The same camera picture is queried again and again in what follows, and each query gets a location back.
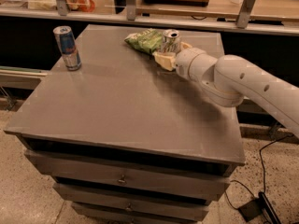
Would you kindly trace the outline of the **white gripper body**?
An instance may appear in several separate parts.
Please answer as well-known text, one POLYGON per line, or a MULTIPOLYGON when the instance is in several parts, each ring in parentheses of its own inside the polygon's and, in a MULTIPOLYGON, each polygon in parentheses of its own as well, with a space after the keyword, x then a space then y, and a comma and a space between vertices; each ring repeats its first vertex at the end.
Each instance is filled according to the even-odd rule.
POLYGON ((190 81, 201 81, 204 73, 218 59, 198 48, 184 49, 177 54, 175 60, 177 74, 190 81))

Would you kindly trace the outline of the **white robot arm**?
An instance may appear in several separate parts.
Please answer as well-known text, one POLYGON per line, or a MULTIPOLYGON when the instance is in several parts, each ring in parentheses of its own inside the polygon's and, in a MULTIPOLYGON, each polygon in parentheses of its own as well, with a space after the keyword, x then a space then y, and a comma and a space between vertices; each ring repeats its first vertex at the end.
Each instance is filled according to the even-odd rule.
POLYGON ((162 68, 198 84, 217 105, 236 107, 248 97, 299 137, 298 87, 235 55, 215 58, 202 49, 186 48, 153 56, 162 68))

